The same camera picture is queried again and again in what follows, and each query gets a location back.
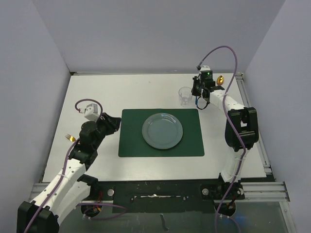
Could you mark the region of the clear drinking glass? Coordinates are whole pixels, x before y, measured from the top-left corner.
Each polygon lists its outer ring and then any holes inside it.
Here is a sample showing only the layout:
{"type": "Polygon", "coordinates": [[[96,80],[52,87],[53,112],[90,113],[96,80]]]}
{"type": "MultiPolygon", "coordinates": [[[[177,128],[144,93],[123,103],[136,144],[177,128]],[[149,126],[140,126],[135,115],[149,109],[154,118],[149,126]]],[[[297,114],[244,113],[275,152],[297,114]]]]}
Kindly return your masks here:
{"type": "Polygon", "coordinates": [[[178,91],[179,101],[181,106],[186,106],[192,99],[192,93],[190,87],[181,87],[178,91]]]}

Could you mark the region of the gold fork with green handle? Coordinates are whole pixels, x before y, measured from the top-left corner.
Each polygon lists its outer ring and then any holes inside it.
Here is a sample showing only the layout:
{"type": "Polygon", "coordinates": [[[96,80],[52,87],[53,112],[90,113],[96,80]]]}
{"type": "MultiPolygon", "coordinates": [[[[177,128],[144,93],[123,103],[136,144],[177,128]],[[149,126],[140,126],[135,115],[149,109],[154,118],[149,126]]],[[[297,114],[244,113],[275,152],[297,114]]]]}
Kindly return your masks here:
{"type": "Polygon", "coordinates": [[[70,134],[66,134],[66,135],[65,135],[65,138],[66,138],[67,140],[69,140],[70,142],[77,142],[77,141],[79,141],[79,138],[75,138],[74,136],[72,136],[72,135],[70,135],[70,134]]]}

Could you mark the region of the dark green placemat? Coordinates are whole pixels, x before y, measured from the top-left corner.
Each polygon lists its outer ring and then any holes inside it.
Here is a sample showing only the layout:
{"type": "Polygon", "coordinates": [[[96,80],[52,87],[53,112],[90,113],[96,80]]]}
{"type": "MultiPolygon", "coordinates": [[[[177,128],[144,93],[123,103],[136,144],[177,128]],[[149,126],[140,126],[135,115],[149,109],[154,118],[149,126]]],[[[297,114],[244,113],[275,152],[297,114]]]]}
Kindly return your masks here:
{"type": "Polygon", "coordinates": [[[124,109],[121,116],[119,157],[193,157],[204,156],[201,126],[196,109],[124,109]],[[168,113],[183,126],[183,137],[173,148],[159,150],[142,136],[142,125],[151,115],[168,113]]]}

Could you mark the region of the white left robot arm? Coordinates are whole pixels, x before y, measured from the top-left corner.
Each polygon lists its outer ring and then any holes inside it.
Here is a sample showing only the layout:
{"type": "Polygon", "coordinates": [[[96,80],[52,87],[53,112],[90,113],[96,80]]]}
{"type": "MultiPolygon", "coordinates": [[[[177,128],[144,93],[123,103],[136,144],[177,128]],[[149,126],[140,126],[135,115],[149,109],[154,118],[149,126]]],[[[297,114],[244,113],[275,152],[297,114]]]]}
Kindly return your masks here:
{"type": "Polygon", "coordinates": [[[18,233],[57,233],[63,219],[83,199],[98,196],[97,179],[85,172],[98,156],[104,138],[117,132],[120,125],[120,117],[107,113],[82,124],[80,137],[70,146],[60,172],[34,199],[19,206],[18,233]]]}

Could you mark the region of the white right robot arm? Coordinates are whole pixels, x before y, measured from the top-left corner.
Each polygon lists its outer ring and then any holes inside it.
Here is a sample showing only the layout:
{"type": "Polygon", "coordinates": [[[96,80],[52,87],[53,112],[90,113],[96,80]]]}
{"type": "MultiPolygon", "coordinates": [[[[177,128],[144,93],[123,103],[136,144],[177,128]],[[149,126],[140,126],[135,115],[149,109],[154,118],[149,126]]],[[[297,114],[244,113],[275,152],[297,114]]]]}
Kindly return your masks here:
{"type": "Polygon", "coordinates": [[[221,85],[216,84],[213,71],[208,66],[202,67],[193,77],[191,94],[196,97],[196,105],[199,99],[203,99],[206,106],[216,106],[226,117],[225,141],[232,151],[221,171],[224,182],[216,186],[218,196],[226,199],[234,192],[231,182],[241,179],[241,167],[247,153],[259,140],[257,111],[230,97],[221,85]]]}

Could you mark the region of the teal ceramic plate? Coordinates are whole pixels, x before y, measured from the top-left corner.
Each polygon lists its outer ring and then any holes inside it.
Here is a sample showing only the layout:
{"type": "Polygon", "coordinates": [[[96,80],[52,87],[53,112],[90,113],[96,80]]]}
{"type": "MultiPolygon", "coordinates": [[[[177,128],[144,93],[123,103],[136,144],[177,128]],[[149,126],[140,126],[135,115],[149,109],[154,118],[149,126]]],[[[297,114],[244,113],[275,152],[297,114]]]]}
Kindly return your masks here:
{"type": "Polygon", "coordinates": [[[183,137],[183,126],[173,115],[157,113],[149,116],[142,125],[145,142],[159,150],[175,147],[183,137]]]}

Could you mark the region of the iridescent gold spoon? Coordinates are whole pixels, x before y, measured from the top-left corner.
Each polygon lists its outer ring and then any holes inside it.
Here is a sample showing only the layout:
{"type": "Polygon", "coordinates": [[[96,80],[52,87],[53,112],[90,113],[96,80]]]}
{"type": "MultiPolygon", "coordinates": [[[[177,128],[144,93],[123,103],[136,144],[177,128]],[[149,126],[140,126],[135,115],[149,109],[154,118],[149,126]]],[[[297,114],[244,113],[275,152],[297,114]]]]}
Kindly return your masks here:
{"type": "Polygon", "coordinates": [[[218,86],[221,86],[221,85],[223,85],[224,84],[224,76],[223,75],[220,75],[218,78],[217,78],[217,80],[216,80],[216,84],[218,85],[218,86]]]}

